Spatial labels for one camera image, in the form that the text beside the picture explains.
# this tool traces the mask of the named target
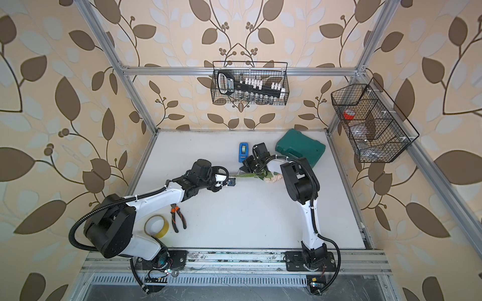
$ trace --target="leaf-patterned wallpaper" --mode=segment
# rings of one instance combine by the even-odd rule
[[[335,111],[330,93],[346,85],[343,77],[288,78],[286,105],[213,104],[211,78],[193,76],[138,76],[134,82],[146,107],[163,130],[272,130],[324,129]],[[131,121],[137,121],[132,112]]]
[[[379,46],[368,74],[481,220],[482,2],[403,1]]]
[[[0,299],[61,300],[87,255],[70,227],[124,194],[151,134],[72,1],[0,1],[0,44]]]
[[[354,67],[381,0],[91,0],[124,65]]]
[[[480,1],[402,0],[367,69],[479,220],[481,23]],[[361,164],[341,127],[334,139],[375,247],[385,250],[407,301],[480,299],[482,262],[410,156]]]

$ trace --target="pliers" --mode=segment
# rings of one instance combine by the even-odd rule
[[[176,226],[176,212],[177,212],[177,215],[179,215],[179,217],[181,218],[181,221],[182,221],[182,226],[184,229],[187,228],[187,225],[186,225],[186,220],[184,219],[184,215],[182,215],[181,213],[181,210],[179,209],[179,207],[176,205],[176,204],[171,204],[171,215],[172,215],[172,223],[173,223],[173,228],[174,228],[174,231],[176,233],[179,232],[179,230],[177,229],[177,226]]]

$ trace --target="black mounting plate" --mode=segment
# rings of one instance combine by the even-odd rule
[[[169,250],[169,258],[173,260],[171,265],[171,270],[181,271],[184,270],[184,266],[187,261],[187,251],[185,250]],[[142,260],[141,262],[142,270],[149,271],[153,269],[152,261]]]
[[[303,265],[303,256],[300,251],[288,251],[284,253],[284,261],[286,262],[286,270],[288,272],[321,272],[323,269],[318,268],[316,271],[310,271]],[[335,257],[332,252],[328,252],[328,257],[322,261],[325,265],[325,272],[334,272],[336,270]]]

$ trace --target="black wire basket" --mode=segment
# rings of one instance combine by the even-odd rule
[[[284,62],[214,61],[211,96],[215,105],[286,105],[290,89]]]
[[[360,163],[390,163],[420,135],[388,94],[394,107],[383,104],[377,96],[382,91],[372,79],[368,85],[352,84],[331,93],[333,108]],[[407,121],[413,133],[404,130],[397,119]]]

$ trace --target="metal extrusion bar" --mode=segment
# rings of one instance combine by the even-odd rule
[[[350,201],[351,210],[353,211],[353,215],[355,215],[355,219],[358,223],[358,226],[363,230],[365,234],[366,241],[368,242],[369,247],[373,248],[373,241],[370,237],[367,228],[365,227],[366,223],[364,221],[362,212],[360,207],[358,206],[357,198],[353,189],[350,186],[350,181],[348,180],[348,176],[343,169],[343,163],[341,161],[340,156],[338,155],[338,151],[336,150],[336,146],[333,143],[333,139],[331,135],[326,135],[328,138],[328,144],[330,145],[331,151],[333,153],[333,158],[335,159],[336,166],[338,167],[338,172],[340,173],[341,181],[343,182],[343,186],[345,187],[345,191],[347,193],[348,200]]]
[[[313,274],[288,272],[284,253],[293,249],[186,249],[187,262],[183,274],[241,273],[241,274]],[[391,275],[385,253],[380,250],[341,250],[343,258],[340,274]],[[91,252],[81,269],[83,273],[119,273],[129,269],[123,257],[105,259],[99,252]]]
[[[129,77],[123,73],[121,69],[121,61],[117,56],[112,44],[110,43],[107,34],[104,32],[102,26],[99,23],[99,20],[95,16],[95,13],[92,9],[92,6],[88,0],[75,0],[77,8],[79,9],[80,14],[85,19],[85,22],[92,30],[95,38],[100,44],[102,50],[104,50],[104,54],[106,55],[109,63],[111,64],[114,72],[116,73],[118,79],[122,83],[122,85],[127,90],[132,102],[134,103],[137,110],[139,110],[140,115],[146,122],[147,127],[151,131],[151,133],[156,133],[157,127],[152,120],[149,111],[144,106],[141,97],[137,93],[137,90],[134,87],[134,84],[131,82]]]
[[[276,70],[279,68],[246,68],[246,70]],[[208,76],[213,75],[212,68],[204,67],[124,67],[121,69],[125,75],[184,75]],[[317,67],[288,67],[286,74],[289,76],[355,76],[355,68],[317,68]]]
[[[366,74],[362,74],[359,76],[359,81],[368,84],[370,78]],[[380,92],[375,91],[375,93],[387,107],[393,106]],[[412,132],[397,114],[392,115],[405,132]],[[458,194],[452,184],[450,184],[442,171],[440,171],[419,140],[415,140],[408,146],[407,152],[482,259],[482,224],[480,221],[477,220],[463,198]]]
[[[363,49],[363,53],[361,54],[360,60],[356,66],[358,71],[364,71],[370,61],[370,58],[375,51],[378,42],[381,40],[383,33],[388,27],[390,20],[395,14],[398,6],[400,4],[400,0],[386,0],[385,4],[382,7],[382,12],[378,18],[378,21],[373,28],[370,37],[365,45],[365,49]]]
[[[146,166],[147,159],[149,159],[150,153],[152,151],[152,148],[154,147],[154,144],[156,143],[157,137],[158,137],[158,132],[152,135],[151,139],[149,140],[149,143],[147,144],[146,150],[144,151],[144,154],[141,157],[141,160],[139,161],[139,165],[137,165],[137,168],[134,172],[134,175],[132,176],[131,180],[129,181],[129,187],[127,187],[127,190],[125,194],[127,196],[130,196],[134,194],[134,189],[137,186],[137,183],[139,182],[139,179],[141,178],[142,172],[144,171],[144,166]]]

